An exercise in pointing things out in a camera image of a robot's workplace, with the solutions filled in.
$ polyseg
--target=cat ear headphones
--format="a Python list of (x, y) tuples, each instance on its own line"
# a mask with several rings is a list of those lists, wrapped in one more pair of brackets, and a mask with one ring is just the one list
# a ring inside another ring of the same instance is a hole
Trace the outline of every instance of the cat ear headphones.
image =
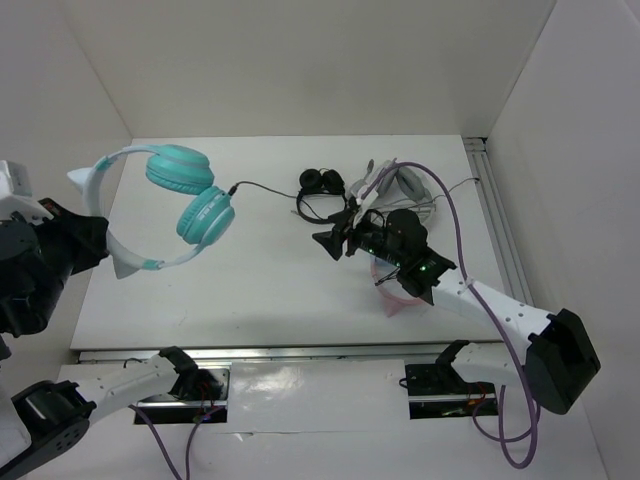
[(152, 183), (172, 192), (195, 195), (176, 226), (178, 235), (195, 247), (174, 260), (154, 260), (131, 252), (111, 232), (107, 232), (107, 248), (113, 256), (118, 278), (124, 278), (138, 270), (160, 270), (188, 262), (215, 243), (235, 218), (231, 197), (213, 185), (215, 177), (209, 168), (209, 159), (196, 150), (178, 145), (126, 147), (101, 158), (92, 168), (69, 172), (67, 176), (81, 191), (89, 215), (105, 216), (100, 208), (102, 180), (116, 161), (137, 152), (152, 154), (147, 160), (145, 172)]
[(310, 195), (340, 196), (344, 200), (344, 209), (347, 208), (344, 180), (335, 170), (325, 170), (320, 173), (320, 170), (310, 168), (302, 172), (300, 175), (300, 192), (296, 197), (296, 210), (304, 220), (316, 225), (333, 223), (330, 218), (313, 218), (302, 211), (300, 205), (303, 203), (304, 197)]

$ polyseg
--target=teal headphones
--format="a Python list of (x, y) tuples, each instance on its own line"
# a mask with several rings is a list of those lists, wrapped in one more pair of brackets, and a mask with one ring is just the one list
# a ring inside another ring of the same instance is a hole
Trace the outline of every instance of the teal headphones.
[(100, 208), (100, 185), (109, 168), (118, 160), (136, 152), (151, 153), (146, 177), (155, 185), (186, 195), (196, 195), (182, 213), (176, 232), (195, 248), (172, 261), (141, 257), (125, 248), (107, 232), (107, 248), (113, 256), (116, 276), (124, 278), (137, 270), (159, 270), (188, 262), (218, 240), (227, 230), (235, 211), (231, 197), (213, 185), (215, 176), (209, 159), (202, 153), (178, 145), (136, 145), (101, 158), (93, 168), (74, 170), (67, 175), (82, 192), (90, 215), (104, 216)]

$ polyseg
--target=teal ear cushion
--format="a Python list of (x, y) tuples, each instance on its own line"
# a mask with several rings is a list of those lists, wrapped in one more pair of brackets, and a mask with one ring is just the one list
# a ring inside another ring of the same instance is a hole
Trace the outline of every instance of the teal ear cushion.
[(147, 178), (173, 192), (198, 195), (213, 185), (214, 175), (206, 155), (179, 145), (157, 145), (147, 160)]
[[(208, 211), (202, 218), (198, 218), (206, 208)], [(176, 232), (189, 245), (211, 245), (225, 232), (234, 218), (231, 197), (218, 187), (210, 187), (189, 204), (178, 220)], [(209, 230), (214, 223), (217, 224), (216, 227)]]

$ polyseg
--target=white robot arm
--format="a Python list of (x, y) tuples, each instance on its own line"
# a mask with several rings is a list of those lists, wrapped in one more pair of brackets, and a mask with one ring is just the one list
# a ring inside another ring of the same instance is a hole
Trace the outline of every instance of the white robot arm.
[[(394, 210), (380, 225), (377, 217), (359, 215), (360, 207), (334, 215), (330, 232), (312, 235), (334, 260), (357, 250), (397, 267), (395, 278), (410, 295), (458, 313), (469, 321), (495, 329), (500, 326), (526, 373), (532, 398), (543, 408), (565, 414), (600, 370), (600, 362), (580, 318), (520, 303), (463, 275), (452, 261), (427, 245), (427, 230), (415, 212)], [(486, 303), (482, 305), (478, 296)], [(454, 342), (439, 358), (467, 383), (521, 385), (521, 372), (504, 345)]]
[(18, 163), (0, 160), (0, 221), (19, 212), (29, 220), (51, 218), (51, 214), (34, 200), (27, 170)]
[(188, 391), (195, 362), (177, 347), (143, 363), (78, 382), (40, 382), (0, 398), (0, 479), (26, 475), (75, 446), (89, 427), (158, 393)]

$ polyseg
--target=headphone headband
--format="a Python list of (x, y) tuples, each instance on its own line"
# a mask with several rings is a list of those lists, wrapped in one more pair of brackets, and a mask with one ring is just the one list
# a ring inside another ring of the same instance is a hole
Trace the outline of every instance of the headphone headband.
[[(107, 171), (114, 163), (127, 157), (129, 154), (146, 152), (161, 155), (162, 157), (175, 161), (178, 164), (185, 164), (185, 160), (180, 158), (180, 155), (178, 155), (181, 151), (187, 153), (195, 152), (195, 150), (187, 149), (185, 147), (177, 147), (174, 145), (135, 145), (125, 147), (118, 152), (102, 157), (92, 168), (75, 170), (73, 172), (69, 172), (68, 176), (82, 192), (82, 200), (89, 215), (105, 217), (105, 214), (100, 207), (100, 187)], [(107, 230), (107, 249), (113, 256), (114, 268), (118, 278), (124, 278), (138, 270), (160, 270), (162, 268), (180, 265), (194, 258), (202, 252), (206, 246), (206, 243), (201, 242), (198, 243), (193, 250), (174, 260), (156, 260), (145, 258), (132, 252), (122, 245), (110, 230)]]
[(339, 196), (342, 197), (342, 200), (344, 201), (344, 208), (341, 211), (344, 211), (347, 208), (344, 180), (342, 180), (340, 174), (335, 170), (327, 170), (324, 173), (320, 173), (319, 170), (310, 168), (302, 172), (299, 182), (300, 191), (296, 197), (296, 210), (298, 211), (300, 218), (303, 220), (315, 225), (328, 225), (333, 223), (331, 216), (328, 218), (313, 218), (302, 211), (300, 205), (304, 202), (304, 197), (307, 195)]

